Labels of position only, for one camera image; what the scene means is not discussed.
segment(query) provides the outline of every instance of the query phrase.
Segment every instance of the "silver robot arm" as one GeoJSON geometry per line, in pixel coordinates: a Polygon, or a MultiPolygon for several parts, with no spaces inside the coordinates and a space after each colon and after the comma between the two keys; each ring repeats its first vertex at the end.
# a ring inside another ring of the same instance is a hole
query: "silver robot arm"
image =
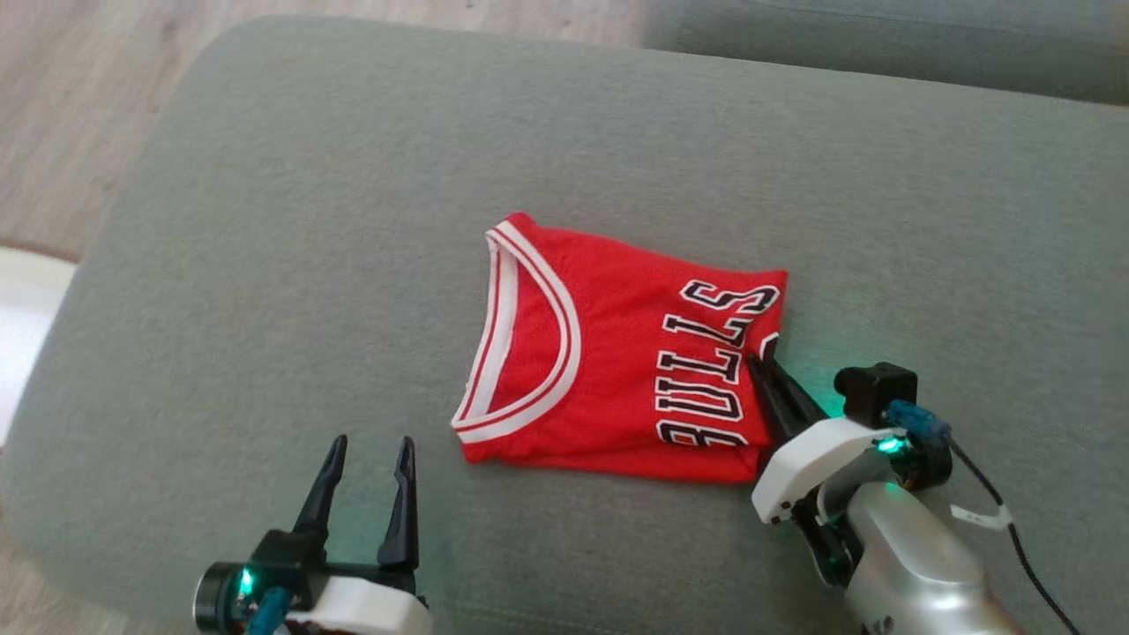
{"type": "Polygon", "coordinates": [[[869,633],[1022,633],[988,589],[977,556],[905,489],[859,486],[847,522],[863,547],[847,606],[869,633]]]}
{"type": "Polygon", "coordinates": [[[975,555],[912,494],[952,472],[948,427],[913,403],[917,375],[847,368],[829,418],[773,360],[750,360],[776,451],[752,493],[761,520],[790,520],[823,582],[846,590],[870,635],[1022,633],[975,555]]]}

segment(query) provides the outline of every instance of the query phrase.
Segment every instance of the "white surface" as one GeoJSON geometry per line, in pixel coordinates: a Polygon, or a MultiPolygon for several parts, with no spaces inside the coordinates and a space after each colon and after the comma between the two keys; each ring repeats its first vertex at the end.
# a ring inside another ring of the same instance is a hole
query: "white surface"
{"type": "Polygon", "coordinates": [[[0,247],[0,445],[75,266],[0,247]]]}
{"type": "Polygon", "coordinates": [[[314,610],[291,611],[286,619],[359,635],[431,634],[431,614],[415,595],[359,577],[330,577],[314,610]]]}
{"type": "Polygon", "coordinates": [[[785,443],[769,459],[764,473],[753,488],[753,507],[761,522],[791,517],[784,503],[795,503],[831,475],[847,467],[875,438],[905,435],[901,428],[870,429],[844,417],[823,419],[785,443]]]}

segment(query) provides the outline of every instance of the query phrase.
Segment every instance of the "chicago bulls jersey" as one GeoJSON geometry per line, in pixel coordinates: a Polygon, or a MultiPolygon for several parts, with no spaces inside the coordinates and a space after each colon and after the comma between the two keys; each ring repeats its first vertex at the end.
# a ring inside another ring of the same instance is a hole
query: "chicago bulls jersey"
{"type": "Polygon", "coordinates": [[[710,269],[524,212],[487,232],[488,311],[452,426],[467,461],[755,478],[769,437],[745,358],[787,272],[710,269]]]}

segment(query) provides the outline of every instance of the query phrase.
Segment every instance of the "blue connector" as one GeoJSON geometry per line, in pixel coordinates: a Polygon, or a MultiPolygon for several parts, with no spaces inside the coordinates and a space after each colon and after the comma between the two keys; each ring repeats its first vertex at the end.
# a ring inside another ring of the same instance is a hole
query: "blue connector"
{"type": "Polygon", "coordinates": [[[279,626],[286,623],[286,614],[290,611],[294,595],[281,586],[272,586],[263,593],[259,610],[247,623],[246,635],[274,635],[279,626]]]}
{"type": "Polygon", "coordinates": [[[886,410],[886,420],[891,426],[905,429],[921,443],[943,445],[947,443],[952,426],[937,418],[936,415],[916,403],[895,399],[886,410]]]}

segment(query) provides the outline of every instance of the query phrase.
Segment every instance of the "green led light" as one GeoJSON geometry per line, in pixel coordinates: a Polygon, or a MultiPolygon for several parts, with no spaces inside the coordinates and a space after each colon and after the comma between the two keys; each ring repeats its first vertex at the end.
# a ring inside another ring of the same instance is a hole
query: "green led light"
{"type": "Polygon", "coordinates": [[[243,569],[243,580],[239,581],[239,594],[246,595],[251,593],[252,586],[255,585],[255,579],[251,576],[251,572],[243,569]]]}
{"type": "Polygon", "coordinates": [[[901,450],[902,445],[904,445],[904,444],[905,444],[905,442],[902,441],[901,438],[898,438],[896,436],[892,436],[890,438],[884,438],[884,440],[879,441],[878,445],[876,447],[878,449],[878,452],[885,452],[886,454],[893,454],[894,452],[898,452],[899,450],[901,450]]]}

